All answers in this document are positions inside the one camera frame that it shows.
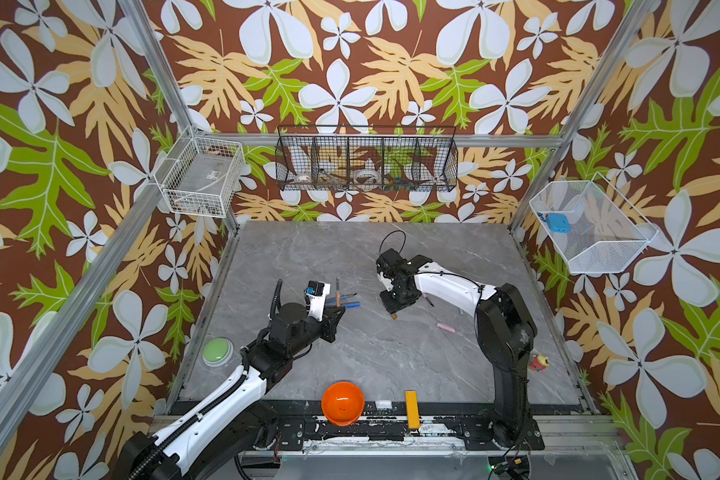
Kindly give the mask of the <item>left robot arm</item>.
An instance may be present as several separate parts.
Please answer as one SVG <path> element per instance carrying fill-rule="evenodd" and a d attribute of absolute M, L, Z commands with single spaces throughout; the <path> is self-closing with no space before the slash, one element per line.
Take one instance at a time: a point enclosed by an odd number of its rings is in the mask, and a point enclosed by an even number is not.
<path fill-rule="evenodd" d="M 240 364 L 205 399 L 168 426 L 147 436 L 135 434 L 122 448 L 114 467 L 115 479 L 188 479 L 197 461 L 204 461 L 222 436 L 235 451 L 252 445 L 254 434 L 246 423 L 232 433 L 230 426 L 261 400 L 322 339 L 332 343 L 346 308 L 327 303 L 331 285 L 310 281 L 303 303 L 282 303 L 283 281 L 278 280 L 268 324 L 240 350 Z"/>

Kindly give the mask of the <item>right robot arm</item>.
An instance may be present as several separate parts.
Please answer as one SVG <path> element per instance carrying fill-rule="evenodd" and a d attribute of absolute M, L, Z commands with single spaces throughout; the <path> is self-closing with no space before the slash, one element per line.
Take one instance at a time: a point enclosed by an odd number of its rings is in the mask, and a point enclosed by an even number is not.
<path fill-rule="evenodd" d="M 493 368 L 492 437 L 504 448 L 522 443 L 531 421 L 527 369 L 537 327 L 517 287 L 480 283 L 427 256 L 408 260 L 394 249 L 379 254 L 376 272 L 384 286 L 380 298 L 390 314 L 427 295 L 473 317 L 478 346 Z"/>

